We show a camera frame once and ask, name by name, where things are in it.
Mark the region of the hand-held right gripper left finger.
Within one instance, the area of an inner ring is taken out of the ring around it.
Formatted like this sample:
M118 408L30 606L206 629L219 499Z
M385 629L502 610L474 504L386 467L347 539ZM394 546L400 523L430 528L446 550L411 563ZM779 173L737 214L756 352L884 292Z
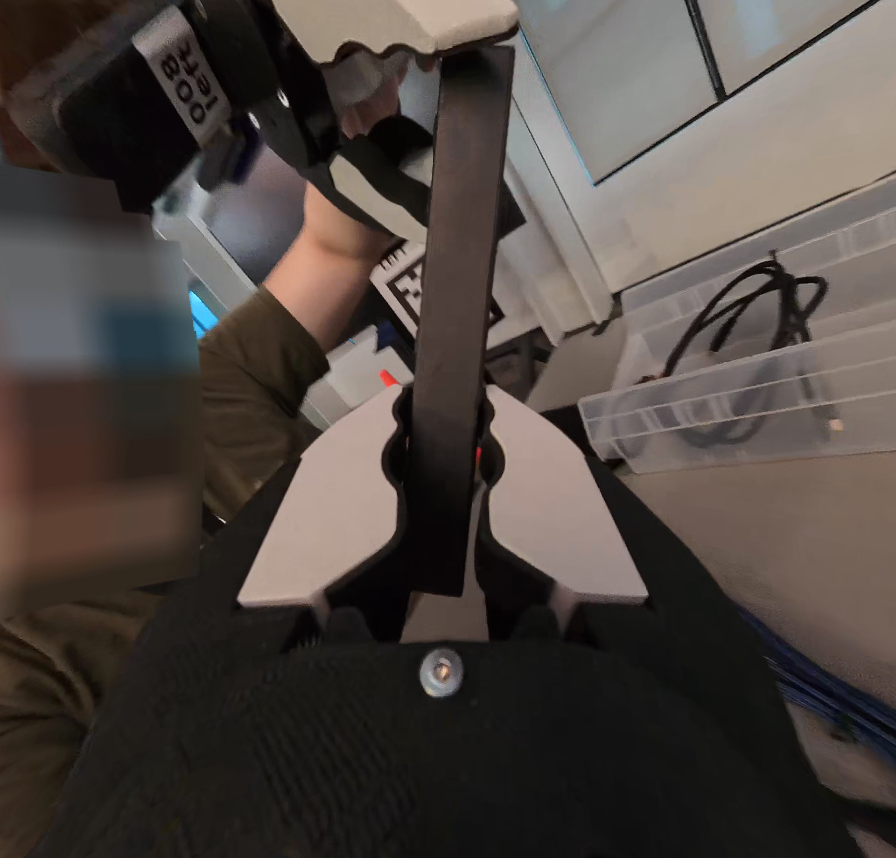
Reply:
M245 609L301 606L328 617L331 595L399 530L399 489L385 470L401 438L408 387L388 386L301 456L238 594Z

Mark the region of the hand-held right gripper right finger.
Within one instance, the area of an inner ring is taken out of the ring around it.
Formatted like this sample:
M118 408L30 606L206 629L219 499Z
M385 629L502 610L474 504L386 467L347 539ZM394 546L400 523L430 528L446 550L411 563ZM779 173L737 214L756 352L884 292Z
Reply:
M648 590L585 454L543 416L486 390L476 580L501 611L570 620L581 605L644 605Z

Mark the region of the clear plastic bin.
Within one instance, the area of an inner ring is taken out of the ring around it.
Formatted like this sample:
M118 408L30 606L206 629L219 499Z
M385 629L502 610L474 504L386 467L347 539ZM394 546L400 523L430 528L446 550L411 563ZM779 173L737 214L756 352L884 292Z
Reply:
M579 411L636 473L893 452L895 184L622 293L611 389Z

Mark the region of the black multi-port USB hub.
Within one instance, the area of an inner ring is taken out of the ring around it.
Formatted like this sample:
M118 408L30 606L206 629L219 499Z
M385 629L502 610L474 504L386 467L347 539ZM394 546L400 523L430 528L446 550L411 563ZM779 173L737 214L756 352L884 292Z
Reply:
M464 589L513 68L510 46L441 67L404 482L422 594Z

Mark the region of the person's left hand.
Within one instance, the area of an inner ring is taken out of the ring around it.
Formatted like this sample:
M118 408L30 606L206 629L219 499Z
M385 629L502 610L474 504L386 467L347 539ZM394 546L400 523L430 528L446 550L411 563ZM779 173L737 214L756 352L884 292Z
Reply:
M346 138L366 135L381 120L398 115L399 89L408 68L405 57L362 57L353 63L340 95L339 118Z

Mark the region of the window with white blinds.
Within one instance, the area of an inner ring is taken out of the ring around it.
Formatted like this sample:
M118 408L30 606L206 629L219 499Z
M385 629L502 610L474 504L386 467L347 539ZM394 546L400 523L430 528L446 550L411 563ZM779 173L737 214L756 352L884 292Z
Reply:
M875 0L514 0L597 184Z

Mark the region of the framed marker sign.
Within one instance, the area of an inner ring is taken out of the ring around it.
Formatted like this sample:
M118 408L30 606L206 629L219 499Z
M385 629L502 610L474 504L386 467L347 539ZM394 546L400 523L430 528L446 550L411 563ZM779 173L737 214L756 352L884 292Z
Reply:
M371 275L375 290L412 338L420 324L424 264L425 246L405 243L388 254Z

